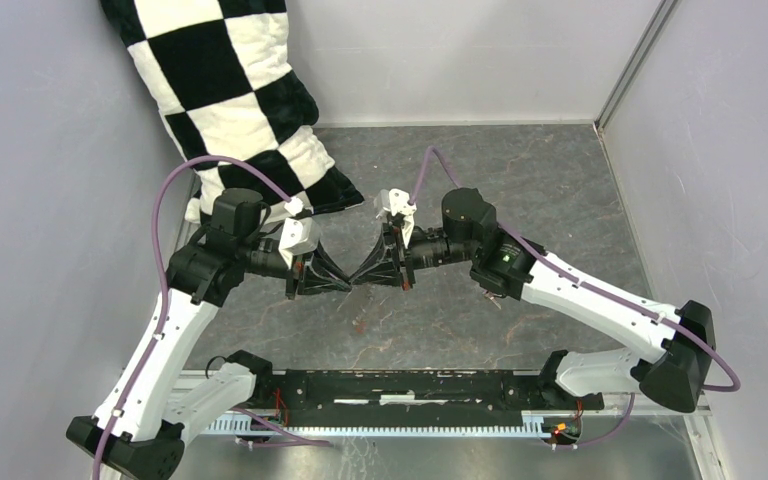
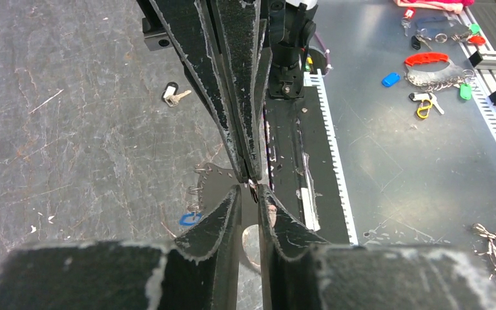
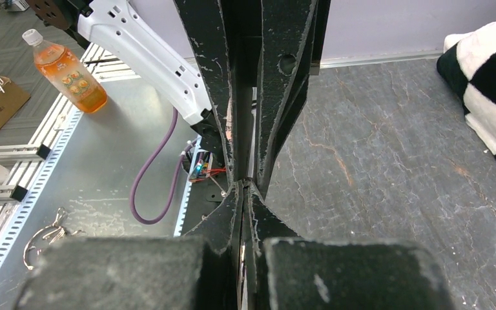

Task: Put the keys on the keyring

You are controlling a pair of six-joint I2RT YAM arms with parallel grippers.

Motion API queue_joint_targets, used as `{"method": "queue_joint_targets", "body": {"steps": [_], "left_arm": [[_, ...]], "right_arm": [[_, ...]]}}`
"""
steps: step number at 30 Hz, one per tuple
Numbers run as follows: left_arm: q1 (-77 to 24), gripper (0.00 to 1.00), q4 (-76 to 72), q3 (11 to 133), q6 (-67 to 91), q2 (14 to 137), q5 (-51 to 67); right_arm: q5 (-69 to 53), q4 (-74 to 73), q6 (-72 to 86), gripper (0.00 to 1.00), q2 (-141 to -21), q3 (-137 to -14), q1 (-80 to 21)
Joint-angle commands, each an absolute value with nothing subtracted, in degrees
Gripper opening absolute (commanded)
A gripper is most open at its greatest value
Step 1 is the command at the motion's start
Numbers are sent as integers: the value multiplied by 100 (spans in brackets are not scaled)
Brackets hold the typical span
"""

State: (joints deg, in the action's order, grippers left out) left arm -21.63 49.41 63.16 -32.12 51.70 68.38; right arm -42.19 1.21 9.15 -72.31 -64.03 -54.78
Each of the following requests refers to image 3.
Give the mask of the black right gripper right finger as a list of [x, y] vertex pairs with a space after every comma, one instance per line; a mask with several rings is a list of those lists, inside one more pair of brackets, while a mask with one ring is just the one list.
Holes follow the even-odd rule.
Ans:
[[288, 224], [268, 208], [253, 181], [245, 184], [243, 242], [245, 244], [246, 297], [248, 309], [269, 309], [269, 268], [264, 241], [269, 238], [298, 237]]

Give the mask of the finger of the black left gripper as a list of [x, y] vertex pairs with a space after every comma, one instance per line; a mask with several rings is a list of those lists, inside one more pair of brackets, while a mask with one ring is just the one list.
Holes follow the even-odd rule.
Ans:
[[227, 182], [234, 182], [232, 145], [226, 137], [227, 116], [233, 98], [225, 9], [221, 1], [176, 1], [187, 38], [203, 79], [211, 106], [204, 108], [201, 146], [225, 167]]
[[330, 1], [262, 1], [254, 182], [266, 197], [276, 157], [307, 99], [322, 56]]

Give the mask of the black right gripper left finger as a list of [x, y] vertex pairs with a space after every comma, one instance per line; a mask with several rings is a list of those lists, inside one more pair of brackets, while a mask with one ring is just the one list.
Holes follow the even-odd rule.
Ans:
[[221, 204], [188, 233], [201, 250], [195, 309], [237, 309], [242, 183], [234, 182]]

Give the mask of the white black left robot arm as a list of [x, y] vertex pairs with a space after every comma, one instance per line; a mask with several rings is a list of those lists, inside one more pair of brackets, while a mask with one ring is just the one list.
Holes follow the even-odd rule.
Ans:
[[153, 26], [155, 1], [30, 1], [46, 24], [94, 43], [160, 91], [231, 182], [266, 196], [276, 157], [318, 74], [329, 1], [175, 1], [190, 65]]

